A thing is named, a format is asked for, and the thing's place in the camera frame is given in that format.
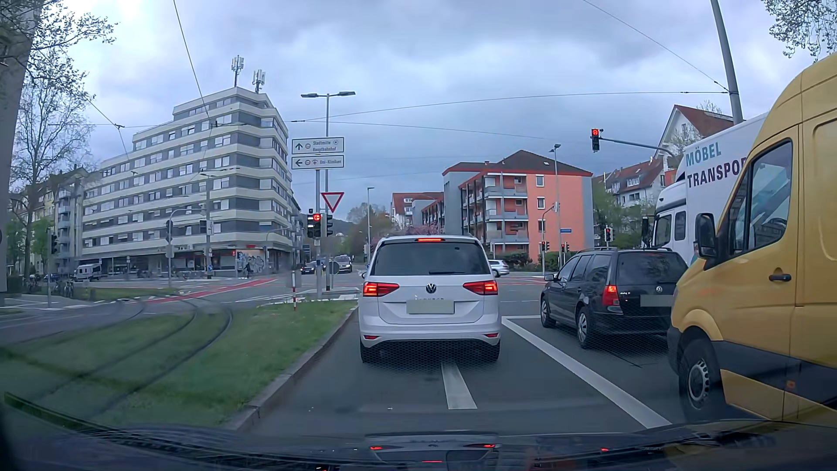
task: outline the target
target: rooftop antenna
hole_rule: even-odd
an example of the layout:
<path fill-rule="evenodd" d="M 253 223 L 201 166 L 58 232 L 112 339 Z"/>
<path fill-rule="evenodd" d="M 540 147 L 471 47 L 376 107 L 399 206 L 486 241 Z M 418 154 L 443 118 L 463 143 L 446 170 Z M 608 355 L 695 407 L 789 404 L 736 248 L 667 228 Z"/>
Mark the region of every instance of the rooftop antenna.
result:
<path fill-rule="evenodd" d="M 239 72 L 244 68 L 244 57 L 240 55 L 236 55 L 233 57 L 233 65 L 230 67 L 235 74 L 235 81 L 233 82 L 233 86 L 239 86 Z"/>
<path fill-rule="evenodd" d="M 259 88 L 264 85 L 264 76 L 265 73 L 262 72 L 262 69 L 253 72 L 253 85 L 256 85 L 256 93 L 259 93 Z"/>

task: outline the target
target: sky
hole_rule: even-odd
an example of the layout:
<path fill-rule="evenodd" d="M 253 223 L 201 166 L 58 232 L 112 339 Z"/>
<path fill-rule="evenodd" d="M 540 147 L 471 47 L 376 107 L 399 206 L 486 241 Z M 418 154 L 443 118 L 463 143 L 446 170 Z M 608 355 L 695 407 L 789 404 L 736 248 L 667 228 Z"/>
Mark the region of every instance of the sky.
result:
<path fill-rule="evenodd" d="M 324 122 L 292 122 L 325 115 L 324 99 L 300 94 L 355 91 L 331 100 L 330 135 L 346 138 L 346 167 L 330 172 L 329 190 L 346 192 L 336 217 L 365 202 L 368 186 L 371 201 L 388 207 L 393 192 L 440 191 L 442 172 L 457 162 L 496 162 L 520 149 L 551 155 L 555 143 L 560 161 L 603 173 L 653 151 L 602 142 L 593 153 L 591 128 L 656 145 L 675 104 L 710 100 L 731 114 L 707 0 L 176 2 L 194 74 L 172 1 L 66 2 L 118 23 L 113 44 L 70 50 L 90 72 L 96 106 L 126 126 L 130 148 L 133 132 L 170 121 L 175 105 L 199 98 L 198 85 L 204 95 L 231 87 L 238 54 L 239 85 L 252 89 L 253 72 L 266 73 L 263 90 L 290 146 L 325 135 Z M 747 119 L 768 111 L 812 59 L 805 51 L 783 56 L 761 2 L 721 0 L 721 10 Z M 363 113 L 544 95 L 564 96 Z M 361 114 L 339 116 L 347 113 Z M 88 114 L 108 122 L 95 109 Z M 97 126 L 90 150 L 100 161 L 123 153 L 119 132 Z M 305 211 L 314 205 L 314 172 L 295 171 L 293 180 Z"/>

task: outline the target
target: wheel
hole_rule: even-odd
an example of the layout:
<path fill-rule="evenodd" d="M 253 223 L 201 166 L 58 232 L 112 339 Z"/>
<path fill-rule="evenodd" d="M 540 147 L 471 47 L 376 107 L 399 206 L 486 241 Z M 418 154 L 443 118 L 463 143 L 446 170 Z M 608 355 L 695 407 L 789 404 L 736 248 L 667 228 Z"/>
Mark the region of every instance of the wheel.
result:
<path fill-rule="evenodd" d="M 721 369 L 709 340 L 690 342 L 677 369 L 680 406 L 688 422 L 715 421 L 729 412 Z"/>
<path fill-rule="evenodd" d="M 595 346 L 598 342 L 598 332 L 590 318 L 590 309 L 587 306 L 578 310 L 576 313 L 576 337 L 578 337 L 578 344 L 583 349 L 589 349 Z"/>
<path fill-rule="evenodd" d="M 482 346 L 482 359 L 488 363 L 495 363 L 500 358 L 500 342 L 497 345 L 485 344 Z"/>
<path fill-rule="evenodd" d="M 361 343 L 361 361 L 363 363 L 372 363 L 377 359 L 377 349 L 375 347 L 364 347 L 363 343 Z"/>
<path fill-rule="evenodd" d="M 549 317 L 549 302 L 547 297 L 541 297 L 541 325 L 547 329 L 555 327 L 555 319 Z"/>

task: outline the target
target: brake light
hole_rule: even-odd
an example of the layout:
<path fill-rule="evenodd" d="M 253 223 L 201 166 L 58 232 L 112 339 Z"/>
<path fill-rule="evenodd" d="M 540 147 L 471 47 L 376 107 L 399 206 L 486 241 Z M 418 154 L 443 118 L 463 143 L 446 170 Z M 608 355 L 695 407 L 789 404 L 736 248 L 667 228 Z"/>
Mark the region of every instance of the brake light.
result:
<path fill-rule="evenodd" d="M 462 287 L 467 289 L 468 291 L 475 292 L 482 296 L 490 296 L 491 294 L 497 294 L 497 282 L 494 280 L 488 282 L 467 282 L 466 284 L 462 285 Z"/>
<path fill-rule="evenodd" d="M 365 282 L 363 283 L 363 296 L 381 297 L 397 290 L 399 286 L 395 283 L 377 283 Z"/>
<path fill-rule="evenodd" d="M 602 293 L 602 304 L 607 306 L 619 306 L 619 293 L 614 285 L 604 287 Z"/>

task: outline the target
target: direction sign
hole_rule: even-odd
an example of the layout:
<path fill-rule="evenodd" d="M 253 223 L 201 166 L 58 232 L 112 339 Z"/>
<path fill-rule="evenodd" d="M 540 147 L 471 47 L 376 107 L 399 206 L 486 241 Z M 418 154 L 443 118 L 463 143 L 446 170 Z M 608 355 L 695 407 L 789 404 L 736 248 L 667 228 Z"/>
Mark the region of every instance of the direction sign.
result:
<path fill-rule="evenodd" d="M 343 153 L 343 137 L 310 137 L 290 140 L 290 155 Z"/>
<path fill-rule="evenodd" d="M 340 204 L 340 200 L 343 199 L 343 195 L 346 193 L 343 191 L 324 191 L 320 194 L 322 194 L 322 198 L 326 201 L 326 206 L 328 206 L 329 211 L 333 214 L 337 209 L 337 205 Z"/>
<path fill-rule="evenodd" d="M 291 157 L 291 170 L 322 170 L 324 168 L 343 168 L 345 160 L 342 155 L 306 155 L 304 157 Z"/>

